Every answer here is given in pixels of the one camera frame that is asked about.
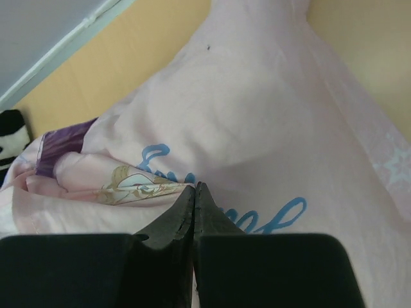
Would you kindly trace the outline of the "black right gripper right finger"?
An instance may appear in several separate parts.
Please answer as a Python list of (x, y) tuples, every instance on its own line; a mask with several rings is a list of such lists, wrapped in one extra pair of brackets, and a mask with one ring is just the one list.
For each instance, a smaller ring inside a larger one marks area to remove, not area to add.
[(363, 307), (345, 248), (326, 234), (248, 235), (204, 183), (195, 195), (201, 307)]

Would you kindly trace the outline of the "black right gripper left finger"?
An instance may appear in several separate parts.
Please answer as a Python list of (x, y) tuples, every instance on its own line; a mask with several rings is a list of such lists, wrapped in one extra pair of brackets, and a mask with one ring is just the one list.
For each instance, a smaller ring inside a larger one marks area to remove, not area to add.
[(190, 307), (195, 190), (135, 234), (1, 241), (2, 307)]

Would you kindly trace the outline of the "pink printed pillowcase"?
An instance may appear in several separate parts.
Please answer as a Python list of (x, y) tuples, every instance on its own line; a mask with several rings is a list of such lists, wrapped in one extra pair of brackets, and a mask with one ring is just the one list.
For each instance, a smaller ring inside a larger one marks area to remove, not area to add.
[(136, 232), (206, 182), (251, 234), (410, 249), (410, 146), (304, 18), (306, 1), (214, 1), (164, 69), (12, 163), (1, 235)]

